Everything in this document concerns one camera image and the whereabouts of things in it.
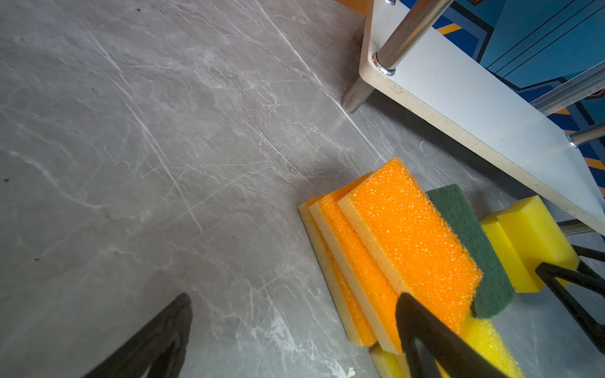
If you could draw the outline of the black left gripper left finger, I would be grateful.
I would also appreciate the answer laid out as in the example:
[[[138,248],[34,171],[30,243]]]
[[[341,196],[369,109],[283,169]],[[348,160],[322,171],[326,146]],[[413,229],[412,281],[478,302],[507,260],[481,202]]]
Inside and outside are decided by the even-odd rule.
[[[178,377],[192,325],[192,301],[182,293],[86,377]]]

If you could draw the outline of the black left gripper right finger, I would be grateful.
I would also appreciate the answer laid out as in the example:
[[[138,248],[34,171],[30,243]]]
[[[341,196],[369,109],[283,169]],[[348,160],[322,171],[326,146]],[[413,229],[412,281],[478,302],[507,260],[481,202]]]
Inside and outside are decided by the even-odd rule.
[[[425,376],[415,341],[421,341],[451,377],[504,377],[466,342],[408,293],[400,295],[395,311],[401,348],[412,377]]]

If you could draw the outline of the yellow foam sponge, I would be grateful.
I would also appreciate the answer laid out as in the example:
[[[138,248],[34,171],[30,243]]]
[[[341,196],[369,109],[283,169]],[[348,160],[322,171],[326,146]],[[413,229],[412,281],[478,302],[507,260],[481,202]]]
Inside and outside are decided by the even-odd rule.
[[[517,293],[539,293],[544,282],[532,271],[514,247],[496,213],[489,214],[481,221],[481,226],[496,255],[500,259],[508,278]]]
[[[545,283],[536,269],[542,263],[575,270],[580,258],[540,196],[520,200],[496,214],[508,239],[540,291]]]

